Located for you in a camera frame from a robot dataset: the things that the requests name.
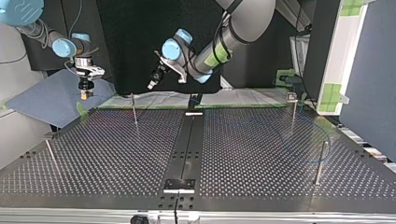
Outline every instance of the black cable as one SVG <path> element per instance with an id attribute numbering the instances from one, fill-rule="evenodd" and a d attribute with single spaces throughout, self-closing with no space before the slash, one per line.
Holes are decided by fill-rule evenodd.
<path id="1" fill-rule="evenodd" d="M 22 57 L 20 57 L 19 59 L 17 59 L 17 60 L 14 60 L 14 61 L 9 61 L 9 62 L 3 62 L 3 63 L 0 63 L 0 64 L 8 64 L 8 63 L 17 63 L 17 62 L 20 62 L 20 61 L 22 61 L 25 57 L 27 56 L 27 52 L 25 52 L 24 54 L 23 54 L 23 56 Z"/>
<path id="2" fill-rule="evenodd" d="M 303 5 L 300 5 L 300 9 L 299 9 L 298 15 L 297 15 L 297 22 L 296 22 L 296 34 L 294 35 L 294 48 L 295 48 L 295 50 L 296 50 L 296 60 L 297 60 L 297 66 L 298 66 L 298 72 L 299 72 L 299 76 L 298 76 L 298 77 L 299 77 L 299 78 L 301 79 L 301 81 L 303 82 L 303 86 L 304 86 L 305 92 L 306 92 L 306 94 L 307 94 L 309 100 L 311 101 L 312 106 L 315 108 L 315 110 L 317 110 L 318 108 L 317 108 L 317 106 L 315 105 L 314 101 L 312 100 L 312 96 L 311 96 L 311 94 L 309 94 L 308 88 L 307 88 L 306 85 L 305 85 L 305 81 L 304 81 L 304 78 L 303 78 L 303 74 L 302 74 L 302 72 L 301 72 L 300 60 L 299 60 L 299 58 L 298 58 L 298 57 L 299 57 L 298 49 L 297 49 L 298 22 L 300 21 L 300 17 L 301 17 L 302 11 L 303 11 Z"/>

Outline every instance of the end effector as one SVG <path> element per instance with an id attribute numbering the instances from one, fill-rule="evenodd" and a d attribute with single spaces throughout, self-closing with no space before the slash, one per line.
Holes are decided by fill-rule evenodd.
<path id="1" fill-rule="evenodd" d="M 195 66 L 196 56 L 191 50 L 190 44 L 192 36 L 185 30 L 179 29 L 174 37 L 168 39 L 163 44 L 162 52 L 154 51 L 159 57 L 159 64 L 151 74 L 151 81 L 148 88 L 152 90 L 158 85 L 165 74 L 175 71 L 179 74 L 178 83 L 187 83 L 187 75 L 193 76 L 200 83 L 205 83 L 212 76 L 212 69 L 201 72 Z"/>

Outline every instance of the gray surface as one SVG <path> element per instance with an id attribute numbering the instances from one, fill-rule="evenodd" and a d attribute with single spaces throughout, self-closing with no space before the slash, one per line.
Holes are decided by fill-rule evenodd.
<path id="1" fill-rule="evenodd" d="M 391 170 L 327 120 L 304 113 L 292 123 L 291 113 L 290 108 L 206 110 L 200 187 L 185 196 L 194 197 L 187 204 L 221 212 L 396 212 Z M 315 187 L 313 161 L 326 133 L 332 147 Z"/>
<path id="2" fill-rule="evenodd" d="M 79 77 L 62 70 L 7 102 L 7 107 L 59 128 L 79 117 L 78 102 L 85 110 L 99 106 L 114 95 L 114 86 L 102 79 L 93 83 L 94 97 L 81 100 Z"/>
<path id="3" fill-rule="evenodd" d="M 340 120 L 354 133 L 396 161 L 396 1 L 368 7 Z"/>
<path id="4" fill-rule="evenodd" d="M 133 115 L 94 112 L 50 142 L 55 161 L 45 144 L 23 155 L 0 172 L 0 207 L 156 208 L 183 111 Z"/>

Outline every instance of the metal frame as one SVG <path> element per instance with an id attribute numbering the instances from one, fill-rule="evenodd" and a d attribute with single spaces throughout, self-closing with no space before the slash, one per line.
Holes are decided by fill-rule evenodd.
<path id="1" fill-rule="evenodd" d="M 201 164 L 203 154 L 203 138 L 205 130 L 205 111 L 202 116 L 183 116 L 182 126 L 179 129 L 179 136 L 174 145 L 166 168 L 161 186 L 165 185 L 167 179 L 195 179 L 195 193 L 161 193 L 155 199 L 139 200 L 139 206 L 131 206 L 125 200 L 103 198 L 98 200 L 86 198 L 67 199 L 62 198 L 61 202 L 52 201 L 51 198 L 37 198 L 37 207 L 42 208 L 22 208 L 17 202 L 22 202 L 23 197 L 3 198 L 8 200 L 10 207 L 0 209 L 0 223 L 17 221 L 20 223 L 107 223 L 107 222 L 127 222 L 131 217 L 140 215 L 149 217 L 150 223 L 174 223 L 175 216 L 180 221 L 190 223 L 281 223 L 285 222 L 358 222 L 358 223 L 383 223 L 395 222 L 394 214 L 395 200 L 382 201 L 359 201 L 343 200 L 341 202 L 332 199 L 320 199 L 319 197 L 307 197 L 302 199 L 281 201 L 252 201 L 251 199 L 215 199 L 203 198 L 199 192 Z M 80 124 L 80 119 L 75 120 L 61 131 L 66 133 L 76 125 Z M 353 142 L 342 132 L 335 130 L 339 140 L 346 144 L 371 167 L 376 169 L 382 176 L 390 182 L 396 184 L 395 174 L 385 167 L 380 161 L 371 157 L 362 147 Z M 33 157 L 34 152 L 45 150 L 46 144 L 43 142 L 33 148 L 28 154 L 24 154 L 22 159 L 12 162 L 7 168 L 0 171 L 0 175 L 6 175 L 16 167 L 29 160 L 27 156 Z M 240 208 L 235 210 L 234 204 L 239 204 Z M 356 211 L 367 214 L 356 213 L 334 213 L 334 207 L 338 211 Z M 128 207 L 131 210 L 120 210 Z M 141 208 L 148 208 L 146 211 L 139 211 Z"/>

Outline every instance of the green tape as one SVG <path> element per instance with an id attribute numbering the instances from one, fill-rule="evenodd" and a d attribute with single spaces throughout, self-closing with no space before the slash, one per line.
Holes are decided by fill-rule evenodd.
<path id="1" fill-rule="evenodd" d="M 341 100 L 341 84 L 325 84 L 321 95 L 319 111 L 335 112 Z"/>
<path id="2" fill-rule="evenodd" d="M 134 107 L 138 110 L 179 110 L 187 109 L 186 105 L 137 105 Z M 134 109 L 131 105 L 101 105 L 99 109 Z"/>
<path id="3" fill-rule="evenodd" d="M 227 51 L 221 44 L 218 44 L 216 46 L 216 56 L 218 56 L 219 60 L 222 63 L 227 63 L 229 61 Z M 216 67 L 219 65 L 219 62 L 213 52 L 209 55 L 209 57 L 207 57 L 207 59 L 205 60 L 205 64 L 210 67 Z"/>
<path id="4" fill-rule="evenodd" d="M 276 71 L 276 86 L 277 87 L 291 87 L 291 84 L 286 84 L 286 82 L 281 81 L 280 77 L 294 77 L 295 75 L 295 70 L 294 69 L 289 69 L 289 70 L 277 70 Z"/>
<path id="5" fill-rule="evenodd" d="M 359 16 L 363 5 L 364 0 L 345 0 L 343 8 L 341 9 L 341 16 Z"/>
<path id="6" fill-rule="evenodd" d="M 84 109 L 84 106 L 80 102 L 77 102 L 77 112 L 79 113 L 80 116 L 83 116 L 88 113 L 88 111 Z"/>
<path id="7" fill-rule="evenodd" d="M 80 115 L 81 121 L 84 121 L 89 117 L 88 111 L 84 109 L 84 106 L 80 102 L 77 102 L 77 112 Z"/>
<path id="8" fill-rule="evenodd" d="M 290 104 L 267 104 L 267 105 L 198 105 L 197 109 L 220 109 L 220 108 L 281 108 Z"/>

